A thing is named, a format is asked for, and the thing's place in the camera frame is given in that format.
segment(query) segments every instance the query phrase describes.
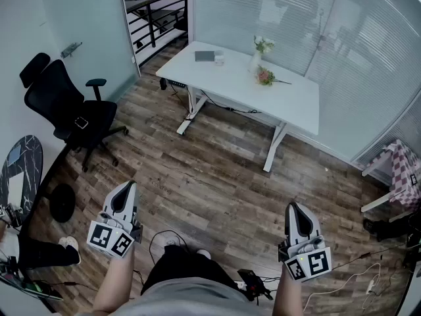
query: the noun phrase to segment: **person's leg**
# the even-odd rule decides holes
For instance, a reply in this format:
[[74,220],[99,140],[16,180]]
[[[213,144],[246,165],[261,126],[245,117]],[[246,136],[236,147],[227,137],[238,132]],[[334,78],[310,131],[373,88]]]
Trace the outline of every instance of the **person's leg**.
[[184,277],[191,277],[189,254],[180,246],[165,246],[164,255],[152,268],[140,294],[158,282]]
[[377,236],[377,240],[380,242],[385,239],[398,238],[405,235],[409,231],[408,219],[410,215],[397,219],[392,223],[385,221],[371,221],[364,219],[362,222],[363,227],[370,234]]
[[79,253],[72,246],[64,248],[51,242],[41,242],[27,236],[19,238],[19,261],[22,268],[69,266],[79,263]]
[[206,278],[211,281],[219,282],[238,290],[237,284],[226,273],[226,271],[215,261],[208,259],[205,255],[196,253],[191,256],[193,277]]

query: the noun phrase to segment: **gray shirt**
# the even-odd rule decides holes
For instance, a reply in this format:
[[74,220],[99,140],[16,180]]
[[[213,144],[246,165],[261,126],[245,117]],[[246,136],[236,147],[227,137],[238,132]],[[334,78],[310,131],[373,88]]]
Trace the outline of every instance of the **gray shirt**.
[[255,316],[263,310],[240,292],[205,278],[176,278],[157,283],[124,304],[113,316]]

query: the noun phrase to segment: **pink flower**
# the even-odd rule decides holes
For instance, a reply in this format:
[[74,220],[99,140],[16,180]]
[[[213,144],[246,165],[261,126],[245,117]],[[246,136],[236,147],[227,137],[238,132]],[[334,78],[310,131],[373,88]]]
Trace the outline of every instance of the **pink flower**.
[[269,73],[267,70],[262,70],[259,72],[259,80],[266,81],[269,78]]

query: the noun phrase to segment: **person's arm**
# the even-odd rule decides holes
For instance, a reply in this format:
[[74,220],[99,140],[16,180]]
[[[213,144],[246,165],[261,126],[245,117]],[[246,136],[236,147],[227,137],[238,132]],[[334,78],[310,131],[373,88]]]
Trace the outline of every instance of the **person's arm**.
[[116,311],[130,297],[134,269],[134,245],[123,259],[112,259],[104,282],[93,302],[93,314],[104,316]]
[[287,267],[282,267],[281,281],[275,297],[272,316],[302,316],[301,283],[292,279]]

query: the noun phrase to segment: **black shorts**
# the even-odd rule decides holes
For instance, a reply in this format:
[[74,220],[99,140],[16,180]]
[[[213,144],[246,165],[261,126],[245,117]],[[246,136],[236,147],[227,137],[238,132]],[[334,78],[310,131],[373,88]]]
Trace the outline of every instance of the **black shorts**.
[[239,290],[237,284],[217,262],[201,254],[188,254],[180,246],[165,246],[165,253],[153,267],[141,295],[158,282],[185,277],[207,278]]

